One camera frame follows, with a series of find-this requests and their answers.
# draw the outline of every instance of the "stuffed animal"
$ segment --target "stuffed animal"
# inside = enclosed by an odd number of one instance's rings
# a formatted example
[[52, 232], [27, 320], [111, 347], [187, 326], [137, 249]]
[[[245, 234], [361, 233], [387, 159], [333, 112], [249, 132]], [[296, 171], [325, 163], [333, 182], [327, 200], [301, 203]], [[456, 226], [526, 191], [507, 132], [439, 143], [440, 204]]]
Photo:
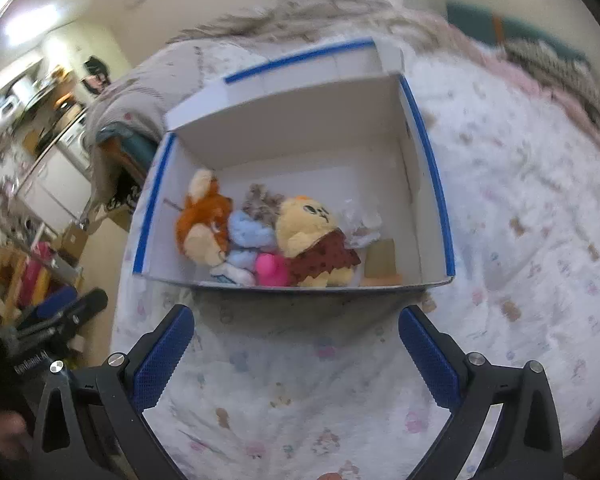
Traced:
[[260, 253], [257, 249], [232, 248], [226, 257], [226, 262], [234, 267], [253, 272], [256, 268], [256, 259]]
[[232, 200], [219, 194], [211, 170], [198, 170], [191, 179], [184, 209], [176, 222], [180, 251], [198, 264], [217, 266], [229, 250], [227, 221]]
[[280, 204], [284, 199], [285, 197], [280, 194], [267, 191], [263, 184], [251, 184], [242, 210], [254, 220], [275, 227], [280, 213]]
[[211, 267], [209, 274], [221, 283], [233, 283], [234, 285], [245, 286], [256, 284], [256, 279], [248, 270], [232, 266], [228, 262]]
[[319, 202], [305, 196], [288, 198], [280, 206], [276, 238], [288, 258], [289, 284], [348, 285], [360, 258], [344, 247], [344, 233]]
[[255, 263], [256, 283], [263, 286], [287, 286], [289, 271], [281, 254], [258, 254]]
[[229, 240], [239, 247], [276, 248], [276, 233], [273, 228], [250, 218], [244, 211], [234, 211], [229, 215]]

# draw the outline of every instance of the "wooden block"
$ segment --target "wooden block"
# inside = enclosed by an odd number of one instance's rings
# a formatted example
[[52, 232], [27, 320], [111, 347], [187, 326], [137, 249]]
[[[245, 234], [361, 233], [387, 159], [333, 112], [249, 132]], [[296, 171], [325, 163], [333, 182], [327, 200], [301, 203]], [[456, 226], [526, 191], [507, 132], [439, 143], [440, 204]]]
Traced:
[[373, 242], [366, 249], [365, 278], [395, 276], [395, 243], [392, 238]]
[[362, 278], [360, 280], [360, 286], [392, 286], [401, 284], [402, 276], [400, 274], [383, 276], [382, 278]]

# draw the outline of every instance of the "pink plush toy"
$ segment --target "pink plush toy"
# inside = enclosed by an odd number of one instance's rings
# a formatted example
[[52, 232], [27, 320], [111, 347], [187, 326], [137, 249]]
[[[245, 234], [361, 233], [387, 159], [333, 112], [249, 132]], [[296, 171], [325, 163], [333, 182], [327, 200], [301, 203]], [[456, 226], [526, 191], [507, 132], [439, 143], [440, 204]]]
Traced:
[[258, 254], [256, 282], [263, 286], [287, 286], [289, 273], [286, 269], [285, 257], [281, 254]]

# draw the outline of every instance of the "blue gripper pad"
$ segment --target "blue gripper pad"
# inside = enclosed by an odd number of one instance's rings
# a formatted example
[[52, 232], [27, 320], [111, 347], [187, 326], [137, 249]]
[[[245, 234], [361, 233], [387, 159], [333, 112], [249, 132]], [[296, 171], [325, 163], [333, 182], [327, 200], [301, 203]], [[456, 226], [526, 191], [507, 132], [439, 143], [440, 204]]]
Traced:
[[[184, 305], [175, 305], [158, 328], [143, 335], [129, 352], [129, 365], [133, 373], [131, 402], [138, 412], [158, 403], [193, 338], [194, 325], [192, 311]], [[148, 353], [140, 363], [134, 365], [132, 356], [138, 347]]]
[[64, 307], [69, 306], [78, 297], [78, 291], [71, 285], [65, 285], [54, 292], [45, 301], [40, 303], [36, 309], [36, 316], [40, 319], [48, 319], [53, 317]]
[[398, 334], [411, 359], [418, 367], [420, 375], [427, 383], [436, 404], [441, 408], [453, 411], [462, 403], [458, 374], [427, 329], [435, 332], [433, 333], [434, 337], [445, 334], [440, 334], [424, 314], [422, 317], [425, 318], [423, 322], [426, 322], [429, 327], [425, 327], [418, 320], [411, 311], [411, 307], [405, 308], [398, 318]]

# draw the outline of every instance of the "red object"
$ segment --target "red object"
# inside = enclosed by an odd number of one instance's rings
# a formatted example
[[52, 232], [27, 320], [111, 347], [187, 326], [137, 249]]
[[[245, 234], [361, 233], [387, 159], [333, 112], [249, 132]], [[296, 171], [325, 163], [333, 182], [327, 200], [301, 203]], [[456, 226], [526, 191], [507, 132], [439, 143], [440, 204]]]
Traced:
[[[49, 242], [38, 242], [34, 252], [45, 262], [51, 260], [51, 257], [53, 256]], [[42, 264], [39, 261], [34, 260], [33, 258], [29, 259], [27, 268], [20, 280], [20, 294], [18, 295], [18, 305], [20, 307], [31, 305], [31, 298], [33, 297], [33, 291], [36, 288], [36, 282], [41, 270]]]

